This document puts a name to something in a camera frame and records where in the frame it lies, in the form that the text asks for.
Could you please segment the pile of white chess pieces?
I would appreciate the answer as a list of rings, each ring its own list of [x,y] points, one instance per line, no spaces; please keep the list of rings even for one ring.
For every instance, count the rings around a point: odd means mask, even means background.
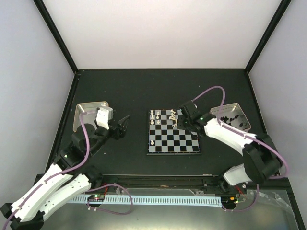
[[[177,117],[176,117],[176,115],[177,115],[177,111],[171,109],[170,110],[169,120],[173,121],[173,124],[172,124],[173,127],[177,127]]]

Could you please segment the black chess pieces in tray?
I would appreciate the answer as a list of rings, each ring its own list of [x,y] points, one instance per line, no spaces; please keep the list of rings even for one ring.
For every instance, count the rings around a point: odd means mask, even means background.
[[[235,128],[242,127],[244,124],[243,120],[240,118],[240,115],[234,115],[234,116],[225,115],[222,116],[220,120]]]

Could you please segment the pink metal tray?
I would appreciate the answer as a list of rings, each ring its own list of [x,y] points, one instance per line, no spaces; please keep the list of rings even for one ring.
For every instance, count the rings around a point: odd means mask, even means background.
[[[243,120],[244,124],[242,127],[239,127],[237,129],[245,132],[248,132],[251,129],[251,124],[238,103],[225,104],[221,107],[218,106],[211,108],[210,114],[219,117],[219,119],[225,115],[226,116],[240,115],[240,118]]]

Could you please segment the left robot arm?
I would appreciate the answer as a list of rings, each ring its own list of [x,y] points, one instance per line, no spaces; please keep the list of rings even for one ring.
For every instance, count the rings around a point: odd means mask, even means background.
[[[39,230],[44,222],[69,200],[86,192],[108,187],[103,175],[88,160],[94,156],[109,139],[125,137],[130,116],[118,122],[95,116],[94,122],[83,121],[86,112],[77,119],[71,141],[61,150],[45,174],[21,198],[5,203],[0,208],[6,218],[3,225],[13,230]]]

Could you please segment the black and white chessboard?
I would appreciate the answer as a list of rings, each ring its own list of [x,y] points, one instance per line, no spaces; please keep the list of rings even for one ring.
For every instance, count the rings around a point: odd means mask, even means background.
[[[154,111],[154,125],[150,124],[150,111]],[[160,110],[160,119],[156,119],[156,111]],[[171,109],[150,109],[149,131],[148,131],[148,155],[199,155],[201,153],[198,134],[173,127],[173,121],[169,120]],[[182,112],[179,109],[176,117],[178,118]]]

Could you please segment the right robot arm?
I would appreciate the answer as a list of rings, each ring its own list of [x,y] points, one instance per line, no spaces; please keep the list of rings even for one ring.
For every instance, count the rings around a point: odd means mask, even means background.
[[[263,184],[268,179],[282,179],[276,175],[284,167],[272,139],[235,129],[212,114],[194,118],[179,115],[177,128],[214,138],[237,151],[243,163],[227,169],[218,181],[219,190],[230,193],[236,185],[246,182]]]

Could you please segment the black aluminium frame rail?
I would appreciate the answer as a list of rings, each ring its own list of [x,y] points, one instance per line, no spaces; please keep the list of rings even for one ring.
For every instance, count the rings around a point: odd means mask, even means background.
[[[94,187],[106,184],[119,184],[125,188],[216,189],[221,193],[236,189],[221,176],[104,175]]]

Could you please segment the gold metal tray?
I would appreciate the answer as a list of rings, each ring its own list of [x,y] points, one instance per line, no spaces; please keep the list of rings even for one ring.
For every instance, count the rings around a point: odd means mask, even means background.
[[[79,126],[81,126],[80,115],[83,116],[83,122],[85,124],[91,124],[97,129],[99,126],[96,124],[96,115],[99,108],[103,106],[109,106],[107,101],[79,103],[75,109],[73,131],[77,132]]]

